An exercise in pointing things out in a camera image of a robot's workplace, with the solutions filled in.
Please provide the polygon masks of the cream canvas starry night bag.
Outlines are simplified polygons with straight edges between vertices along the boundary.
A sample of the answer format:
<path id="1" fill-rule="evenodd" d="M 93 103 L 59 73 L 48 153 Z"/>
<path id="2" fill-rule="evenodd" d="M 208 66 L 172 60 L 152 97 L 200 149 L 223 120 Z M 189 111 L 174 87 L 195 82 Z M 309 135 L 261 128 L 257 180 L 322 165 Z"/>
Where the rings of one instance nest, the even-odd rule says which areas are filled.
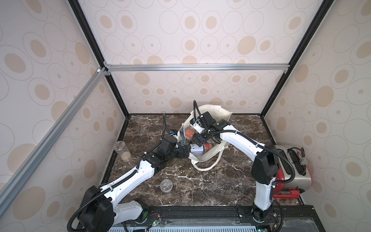
<path id="1" fill-rule="evenodd" d="M 190 122 L 192 120 L 195 120 L 194 117 L 199 117 L 200 114 L 203 113 L 209 113 L 208 115 L 214 119 L 216 122 L 218 122 L 221 119 L 224 119 L 228 121 L 230 117 L 232 116 L 232 112 L 223 109 L 220 105 L 211 105 L 206 104 L 202 105 L 200 108 L 196 108 L 191 112 L 191 115 L 188 117 L 188 119 L 182 124 L 180 128 L 180 132 L 178 133 L 179 142 L 184 144 L 192 144 L 192 139 L 188 140 L 185 137 L 185 131 L 187 129 L 193 129 L 190 125 Z M 193 155 L 190 153 L 189 159 L 191 160 L 192 165 L 199 171 L 206 172 L 213 167 L 215 167 L 218 162 L 221 159 L 221 156 L 223 154 L 223 151 L 228 148 L 230 143 L 223 141 L 221 139 L 212 138 L 209 139 L 208 142 L 203 145 L 205 147 L 205 153 L 202 155 Z M 213 158 L 214 156 L 217 156 L 217 160 L 208 168 L 200 168 L 197 166 L 197 163 L 199 162 L 206 162 Z"/>

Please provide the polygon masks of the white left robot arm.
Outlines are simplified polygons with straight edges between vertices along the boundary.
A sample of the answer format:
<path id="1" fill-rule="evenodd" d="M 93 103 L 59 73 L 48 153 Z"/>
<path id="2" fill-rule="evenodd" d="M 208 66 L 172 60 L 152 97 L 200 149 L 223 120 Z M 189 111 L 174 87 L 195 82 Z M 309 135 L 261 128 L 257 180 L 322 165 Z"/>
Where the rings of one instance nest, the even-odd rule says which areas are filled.
<path id="1" fill-rule="evenodd" d="M 145 152 L 136 166 L 115 181 L 99 188 L 91 186 L 84 194 L 80 207 L 67 223 L 67 231 L 76 232 L 72 224 L 78 220 L 81 232 L 107 232 L 118 223 L 136 220 L 143 211 L 136 201 L 121 204 L 121 200 L 141 183 L 163 170 L 173 159 L 187 159 L 190 146 L 184 141 L 185 127 L 166 133 L 166 123 L 159 143 Z"/>

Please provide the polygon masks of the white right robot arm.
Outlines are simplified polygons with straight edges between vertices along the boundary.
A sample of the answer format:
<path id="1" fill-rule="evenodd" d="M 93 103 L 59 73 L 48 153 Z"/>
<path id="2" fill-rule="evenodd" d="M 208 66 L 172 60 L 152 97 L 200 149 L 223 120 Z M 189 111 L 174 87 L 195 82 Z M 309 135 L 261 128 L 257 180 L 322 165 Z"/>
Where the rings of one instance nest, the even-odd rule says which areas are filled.
<path id="1" fill-rule="evenodd" d="M 256 181 L 256 196 L 252 208 L 255 221 L 264 222 L 270 213 L 273 202 L 273 192 L 277 184 L 290 183 L 295 178 L 293 164 L 278 152 L 274 145 L 259 143 L 246 134 L 235 129 L 228 121 L 216 121 L 209 112 L 202 113 L 193 101 L 193 119 L 190 125 L 196 130 L 192 143 L 202 147 L 209 139 L 228 142 L 247 155 L 253 162 L 251 175 Z M 279 160 L 286 162 L 291 170 L 287 180 L 277 180 L 280 170 Z"/>

